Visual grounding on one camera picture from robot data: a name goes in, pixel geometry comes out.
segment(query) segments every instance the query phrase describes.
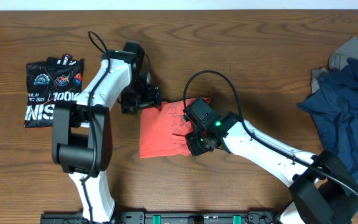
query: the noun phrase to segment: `folded red cloth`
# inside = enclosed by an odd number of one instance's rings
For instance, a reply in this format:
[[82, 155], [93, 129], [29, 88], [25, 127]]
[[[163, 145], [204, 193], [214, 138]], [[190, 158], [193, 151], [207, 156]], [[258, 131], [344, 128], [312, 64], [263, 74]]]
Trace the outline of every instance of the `folded red cloth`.
[[[186, 100], [189, 105], [196, 98]], [[144, 109], [140, 116], [140, 158], [190, 154], [186, 134], [193, 131], [190, 122], [183, 119], [183, 101], [162, 102], [161, 109]]]

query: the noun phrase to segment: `gray fabric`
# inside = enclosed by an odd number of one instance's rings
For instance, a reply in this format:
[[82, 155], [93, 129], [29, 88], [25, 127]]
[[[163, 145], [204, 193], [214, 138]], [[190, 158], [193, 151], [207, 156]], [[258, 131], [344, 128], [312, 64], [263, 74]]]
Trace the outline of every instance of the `gray fabric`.
[[[329, 58], [329, 68], [342, 70], [347, 63], [348, 58], [358, 59], [358, 38], [352, 37], [344, 45], [338, 48]], [[320, 89], [317, 79], [324, 73], [328, 73], [325, 68], [314, 69], [311, 71], [311, 93]]]

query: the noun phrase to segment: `wooden table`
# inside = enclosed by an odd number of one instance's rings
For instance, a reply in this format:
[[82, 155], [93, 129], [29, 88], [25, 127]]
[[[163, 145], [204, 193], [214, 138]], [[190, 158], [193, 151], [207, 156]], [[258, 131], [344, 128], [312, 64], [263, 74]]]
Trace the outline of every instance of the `wooden table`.
[[[52, 162], [51, 128], [23, 128], [25, 65], [63, 53], [85, 58], [85, 87], [100, 66], [89, 30], [111, 49], [139, 41], [166, 100], [180, 100], [192, 74], [222, 72], [254, 126], [319, 153], [314, 123], [296, 104], [310, 94], [311, 69], [326, 66], [339, 46], [358, 37], [358, 11], [0, 12], [0, 223], [39, 223], [43, 212], [82, 208], [70, 178]], [[188, 96], [198, 95], [212, 97], [212, 107], [222, 112], [236, 111], [219, 77], [194, 80]], [[111, 117], [108, 180], [120, 208], [280, 210], [291, 200], [274, 176], [223, 151], [139, 159], [139, 116], [121, 114], [115, 105]]]

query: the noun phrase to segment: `dark blue fabric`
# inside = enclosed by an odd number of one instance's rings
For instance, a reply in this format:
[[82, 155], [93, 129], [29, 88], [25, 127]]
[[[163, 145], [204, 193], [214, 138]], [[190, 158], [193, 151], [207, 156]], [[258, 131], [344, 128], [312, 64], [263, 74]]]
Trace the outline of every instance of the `dark blue fabric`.
[[358, 60], [318, 81], [320, 90], [299, 107], [312, 115], [325, 150], [337, 154], [358, 183]]

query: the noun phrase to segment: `black bag with logos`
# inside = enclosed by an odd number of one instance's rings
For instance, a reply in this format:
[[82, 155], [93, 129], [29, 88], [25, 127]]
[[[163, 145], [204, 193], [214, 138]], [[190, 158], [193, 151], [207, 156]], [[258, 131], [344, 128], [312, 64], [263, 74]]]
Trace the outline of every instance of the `black bag with logos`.
[[28, 63], [27, 108], [24, 127], [49, 127], [53, 121], [55, 101], [71, 101], [81, 93], [84, 62], [72, 60], [64, 54], [62, 59], [49, 57], [46, 62]]

